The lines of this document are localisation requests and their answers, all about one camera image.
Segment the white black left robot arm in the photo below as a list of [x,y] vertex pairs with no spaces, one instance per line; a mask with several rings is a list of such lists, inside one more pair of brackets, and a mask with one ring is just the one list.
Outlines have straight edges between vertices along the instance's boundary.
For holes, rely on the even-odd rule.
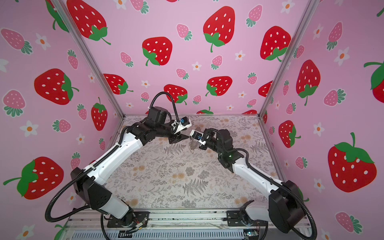
[[134,220],[133,209],[104,185],[125,160],[155,138],[168,138],[170,144],[188,139],[182,131],[191,127],[189,118],[167,123],[169,114],[164,108],[151,107],[146,118],[123,128],[119,141],[107,153],[84,169],[75,168],[72,171],[75,192],[91,209],[113,216],[124,226]]

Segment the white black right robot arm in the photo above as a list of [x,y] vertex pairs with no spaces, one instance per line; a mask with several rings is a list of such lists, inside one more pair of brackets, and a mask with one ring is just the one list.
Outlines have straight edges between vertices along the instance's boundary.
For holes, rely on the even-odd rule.
[[251,226],[256,221],[265,221],[273,223],[283,233],[295,230],[296,224],[306,216],[306,211],[294,183],[274,179],[253,166],[248,151],[233,146],[228,130],[193,131],[190,136],[199,142],[200,149],[217,153],[218,161],[225,169],[248,181],[267,198],[264,207],[254,201],[245,203],[240,208],[239,222]]

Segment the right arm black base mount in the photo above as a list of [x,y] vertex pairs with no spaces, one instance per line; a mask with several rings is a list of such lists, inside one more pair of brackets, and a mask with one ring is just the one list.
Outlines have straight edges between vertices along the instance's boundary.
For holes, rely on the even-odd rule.
[[223,219],[230,227],[265,227],[267,222],[261,220],[251,220],[245,211],[235,210],[227,211]]

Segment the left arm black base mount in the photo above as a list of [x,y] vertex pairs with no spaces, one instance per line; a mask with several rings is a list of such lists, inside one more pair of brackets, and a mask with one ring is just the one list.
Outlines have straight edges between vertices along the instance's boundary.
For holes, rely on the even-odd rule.
[[122,219],[117,219],[113,216],[104,217],[104,220],[108,221],[108,228],[145,228],[148,224],[150,212],[146,211],[134,211],[128,213],[127,216]]

